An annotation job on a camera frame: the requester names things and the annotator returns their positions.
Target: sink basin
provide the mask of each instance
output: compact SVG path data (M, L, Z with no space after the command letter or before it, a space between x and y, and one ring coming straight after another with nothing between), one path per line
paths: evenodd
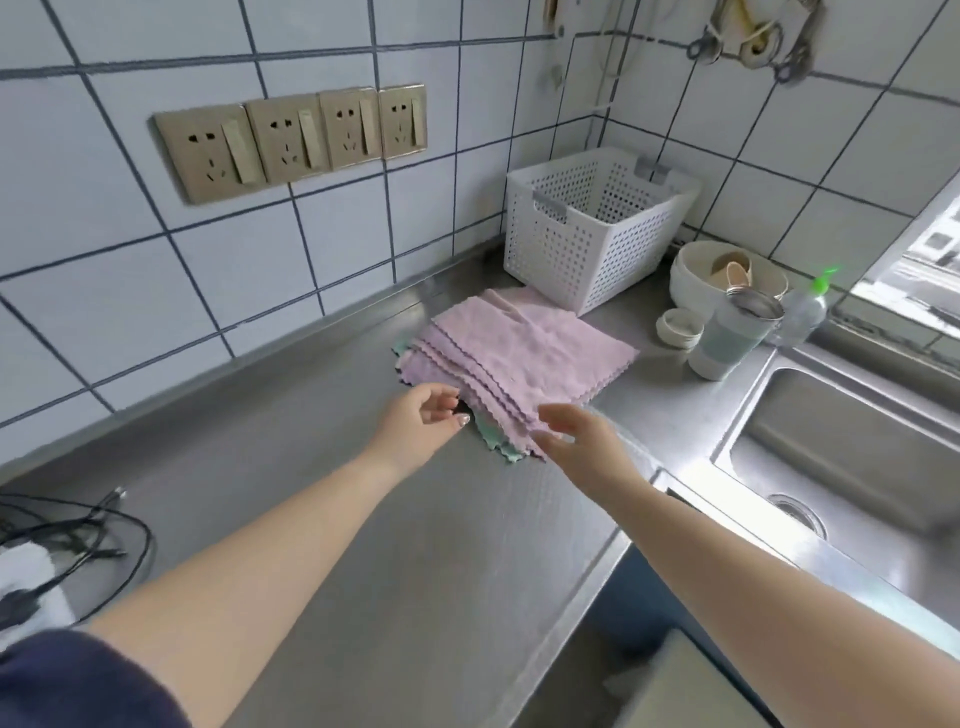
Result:
M960 628L958 419L892 386L778 354L714 463Z

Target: kitchen counter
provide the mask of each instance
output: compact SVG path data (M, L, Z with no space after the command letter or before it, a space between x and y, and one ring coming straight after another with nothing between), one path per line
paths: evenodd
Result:
M124 508L156 532L156 576L347 461L401 391L391 346L467 296L511 284L496 259L469 258L7 487L89 501L125 488ZM656 338L669 305L661 270L585 317L641 352L593 405L660 461L662 489L838 588L862 593L866 579L881 603L897 602L708 467L772 350L705 382ZM555 466L508 465L471 428L384 500L228 725L505 728L628 545ZM71 585L79 613L108 591L114 569L94 565ZM956 632L917 609L908 626L960 654Z

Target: green cloth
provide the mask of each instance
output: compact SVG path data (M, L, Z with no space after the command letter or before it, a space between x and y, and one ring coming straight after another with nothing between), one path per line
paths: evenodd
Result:
M410 349L409 341L401 341L394 345L394 353L397 356L402 356L408 349ZM487 448L499 452L507 458L507 462L515 463L517 460L526 457L525 453L520 452L510 444L507 436L496 423L489 421L486 417L481 417L476 412L473 413L473 422L480 431L480 437L487 443Z

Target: sink drain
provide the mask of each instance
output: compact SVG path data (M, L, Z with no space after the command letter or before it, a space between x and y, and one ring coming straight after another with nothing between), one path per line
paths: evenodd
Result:
M774 506L794 521L799 521L805 525L820 538L824 540L827 539L827 529L824 527L824 522L804 503L794 497L786 496L783 493L773 494L767 498L767 501L773 503Z

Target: stack of cloths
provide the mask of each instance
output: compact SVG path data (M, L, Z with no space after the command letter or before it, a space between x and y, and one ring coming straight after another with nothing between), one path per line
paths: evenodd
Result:
M532 288L488 290L458 303L403 349L400 378L458 387L481 431L495 424L502 432L497 446L510 460L514 453L542 457L530 437L544 427L540 404L590 400L637 355ZM490 445L496 438L488 434Z

